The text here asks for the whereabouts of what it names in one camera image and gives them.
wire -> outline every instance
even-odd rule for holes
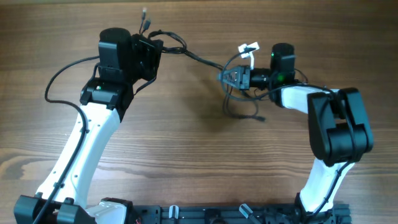
[[[242,95],[247,97],[247,98],[251,98],[250,95],[248,95],[246,92],[242,91]],[[229,116],[231,118],[238,118],[238,119],[256,119],[258,121],[265,121],[265,117],[262,116],[257,116],[258,112],[259,112],[259,105],[257,104],[256,101],[253,101],[254,106],[256,107],[256,112],[254,112],[254,114],[252,115],[246,115],[246,114],[237,114],[237,113],[233,113],[231,112],[231,110],[229,109],[229,97],[227,95],[225,95],[224,97],[224,102],[223,102],[223,113],[226,116]]]
[[[145,82],[144,84],[142,84],[140,87],[137,88],[136,93],[134,94],[134,96],[141,90],[143,90],[145,87],[149,86],[150,84],[152,84],[154,81],[156,81],[156,76],[149,80],[148,82]]]
[[[254,90],[254,96],[255,97],[258,97],[258,95],[257,95],[257,91],[258,90],[261,90],[260,88],[256,88],[255,90]]]
[[[304,83],[308,83],[308,78],[307,78],[307,76],[302,72],[302,71],[300,71],[299,69],[297,69],[297,68],[295,68],[294,70],[296,70],[296,71],[298,71],[299,72],[299,74],[301,75],[301,76],[303,76],[303,78],[304,78]]]
[[[74,65],[76,65],[76,64],[78,64],[78,63],[82,63],[82,62],[86,62],[86,61],[89,61],[89,60],[98,59],[99,57],[100,57],[100,56],[88,57],[88,58],[80,59],[80,60],[78,60],[78,61],[76,61],[76,62],[70,63],[69,65],[67,65],[67,66],[65,66],[65,67],[63,67],[63,68],[61,68],[61,70],[59,70],[59,71],[51,78],[51,80],[49,81],[49,84],[47,85],[47,87],[46,87],[46,89],[45,89],[44,98],[45,98],[45,100],[46,100],[47,102],[49,102],[49,103],[61,103],[61,104],[69,105],[69,106],[72,106],[74,109],[77,110],[77,112],[79,113],[79,115],[80,115],[80,117],[81,117],[82,127],[81,127],[81,134],[80,134],[79,141],[78,141],[78,143],[77,143],[77,145],[76,145],[76,148],[75,148],[73,154],[71,155],[71,157],[70,157],[70,159],[69,159],[69,161],[68,161],[68,164],[65,166],[65,169],[63,170],[63,172],[62,172],[60,178],[58,179],[58,182],[55,184],[54,189],[52,190],[52,192],[51,192],[50,196],[48,197],[47,201],[44,203],[44,205],[43,205],[42,209],[40,210],[39,214],[36,216],[36,218],[35,218],[33,224],[38,224],[38,223],[40,222],[40,219],[43,217],[43,215],[44,215],[44,213],[45,213],[47,207],[50,205],[50,203],[51,203],[51,201],[53,200],[55,194],[58,192],[59,188],[61,187],[62,182],[65,180],[65,177],[66,177],[66,175],[67,175],[67,173],[68,173],[70,167],[72,166],[73,161],[75,160],[76,155],[77,155],[77,153],[78,153],[78,151],[79,151],[79,149],[80,149],[80,147],[81,147],[81,144],[83,143],[83,140],[84,140],[84,138],[85,138],[85,135],[86,135],[87,121],[86,121],[86,116],[85,116],[83,110],[82,110],[79,106],[77,106],[76,104],[71,103],[71,102],[69,102],[69,101],[65,101],[65,100],[51,100],[51,99],[49,99],[49,90],[50,90],[51,84],[54,82],[55,78],[57,78],[57,77],[58,77],[64,70],[66,70],[67,68],[72,67],[72,66],[74,66]]]
[[[91,78],[88,80],[89,82],[92,81],[95,78],[95,75],[97,73],[97,68],[98,68],[99,65],[100,65],[99,62],[95,64],[93,74],[92,74]]]
[[[215,62],[212,62],[212,61],[209,61],[209,60],[206,60],[206,59],[203,59],[203,58],[195,55],[191,51],[189,51],[187,49],[186,41],[184,39],[182,39],[182,37],[180,37],[176,33],[174,33],[174,32],[166,32],[166,31],[162,31],[162,30],[153,31],[153,32],[151,32],[148,35],[148,39],[151,39],[152,37],[155,37],[157,35],[169,36],[169,37],[173,38],[174,40],[176,40],[177,42],[179,42],[182,45],[181,47],[163,47],[162,53],[165,53],[165,54],[185,54],[186,56],[188,56],[188,57],[190,57],[190,58],[192,58],[194,60],[197,60],[198,62],[204,63],[205,65],[209,65],[209,66],[215,67],[218,70],[222,70],[223,69],[222,65],[220,65],[218,63],[215,63]]]
[[[144,25],[144,20],[145,20],[146,14],[147,14],[147,8],[144,7],[144,8],[142,9],[141,26],[139,26],[139,31],[138,31],[138,33],[139,33],[140,35],[142,35],[141,30],[142,30],[142,25]]]

black bracket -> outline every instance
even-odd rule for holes
[[[223,83],[232,86],[238,90],[250,89],[250,67],[236,66],[232,69],[225,70],[224,73],[218,74],[217,80],[222,80]]]
[[[81,91],[80,103],[100,103],[117,109],[120,121],[134,98],[139,79],[155,80],[163,41],[130,35],[122,28],[103,30],[98,43],[99,78],[91,78]]]

black plastic cover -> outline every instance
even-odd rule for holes
[[[96,224],[95,218],[89,216],[79,205],[63,203],[57,215],[57,224]]]
[[[271,53],[271,75],[268,84],[268,90],[271,91],[281,85],[295,83],[295,63],[296,56],[294,55],[294,47],[288,43],[275,44],[272,47]],[[282,98],[280,97],[280,90],[271,93],[269,98],[276,105],[282,106]]]
[[[32,223],[42,208],[45,200],[21,195],[14,206],[14,216],[17,223]]]
[[[139,79],[133,67],[130,32],[109,28],[99,34],[99,75],[104,81],[134,84]]]
[[[343,100],[349,121],[353,127],[355,148],[351,140],[348,121],[337,110],[336,102],[323,92],[308,95],[308,130],[310,145],[315,157],[327,166],[339,162],[358,162],[365,152],[373,148],[373,134],[362,97],[355,88],[342,89],[338,95]]]

table surface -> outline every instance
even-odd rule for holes
[[[224,64],[243,43],[259,42],[256,66],[273,44],[295,46],[296,67],[315,85],[361,91],[374,149],[348,173],[335,198],[354,223],[398,219],[398,18],[393,1],[190,1],[0,6],[0,223],[14,223],[21,194],[33,195],[51,171],[76,111],[44,100],[52,75],[98,54],[109,27],[182,36],[188,49]],[[163,38],[165,45],[177,45]],[[50,97],[78,103],[95,62],[68,69]],[[234,64],[247,64],[237,60]],[[264,123],[223,115],[217,71],[184,55],[163,55],[156,82],[140,92],[95,171],[88,204],[101,198],[136,205],[292,203],[314,156],[307,116],[260,103]],[[231,102],[251,113],[250,103]]]

robotic arm link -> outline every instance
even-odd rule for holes
[[[222,69],[218,80],[241,91],[253,87],[267,89],[267,95],[276,105],[308,114],[310,145],[316,159],[295,203],[264,207],[243,204],[240,207],[179,208],[173,205],[162,208],[133,206],[127,200],[104,198],[99,205],[85,209],[88,189],[103,150],[134,98],[133,84],[141,78],[148,81],[136,92],[151,84],[156,79],[161,53],[166,53],[165,49],[177,49],[165,48],[161,40],[150,40],[142,33],[130,35],[125,29],[112,28],[100,34],[100,61],[96,65],[99,77],[93,75],[80,96],[80,109],[85,117],[77,118],[60,158],[35,196],[20,196],[14,207],[17,223],[351,222],[348,206],[333,205],[333,199],[347,172],[373,147],[361,95],[355,88],[329,90],[300,83],[295,79],[294,48],[283,43],[273,46],[270,68],[254,68],[252,61],[250,67]],[[239,48],[240,55],[252,60],[252,51],[258,49],[258,44]],[[185,44],[183,53],[187,52]],[[345,122],[336,124],[336,119]],[[75,152],[82,131],[85,137]],[[58,184],[64,171],[66,176]]]

